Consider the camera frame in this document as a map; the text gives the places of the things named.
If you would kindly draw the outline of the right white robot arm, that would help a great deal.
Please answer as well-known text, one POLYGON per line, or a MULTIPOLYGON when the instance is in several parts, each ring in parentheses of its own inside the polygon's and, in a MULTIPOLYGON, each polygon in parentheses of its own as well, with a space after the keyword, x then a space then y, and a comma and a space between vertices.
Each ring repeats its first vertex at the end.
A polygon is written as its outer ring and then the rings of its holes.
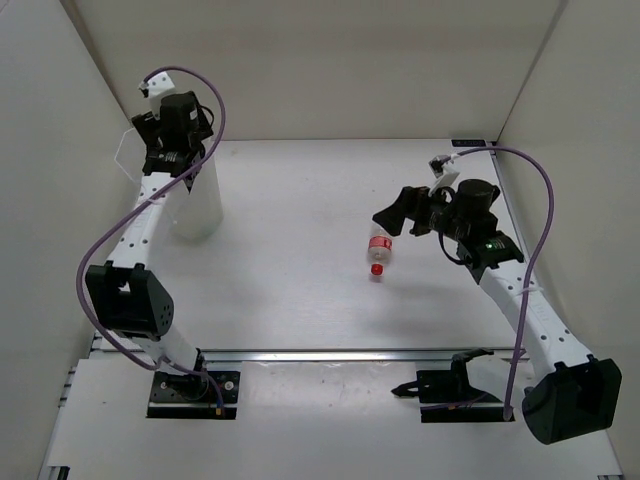
POLYGON ((529 368, 520 372, 486 349, 457 354, 449 387, 460 399, 481 391, 517 409, 533 436, 545 445, 609 428, 614 420, 622 374, 611 359, 597 359, 571 334, 527 272, 524 255, 498 228, 491 208, 498 186, 481 179, 458 181, 445 168, 432 187, 403 188, 373 221, 397 237, 410 220, 414 236, 435 232, 451 239, 454 264, 466 268, 498 306, 525 353, 529 368))

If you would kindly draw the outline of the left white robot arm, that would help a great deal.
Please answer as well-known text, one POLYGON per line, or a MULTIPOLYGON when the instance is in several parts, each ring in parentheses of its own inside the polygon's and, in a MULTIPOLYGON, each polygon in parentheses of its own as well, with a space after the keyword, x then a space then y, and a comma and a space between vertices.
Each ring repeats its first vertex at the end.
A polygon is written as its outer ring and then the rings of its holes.
POLYGON ((131 123, 145 147, 132 210, 84 254, 76 273, 80 305, 102 338, 138 366, 176 376, 188 400, 206 395, 210 377, 198 348, 174 326, 176 307, 153 270, 170 230, 189 241, 213 233, 223 214, 219 187, 206 169, 226 125, 192 91, 171 79, 174 67, 148 74, 139 89, 148 111, 131 123))

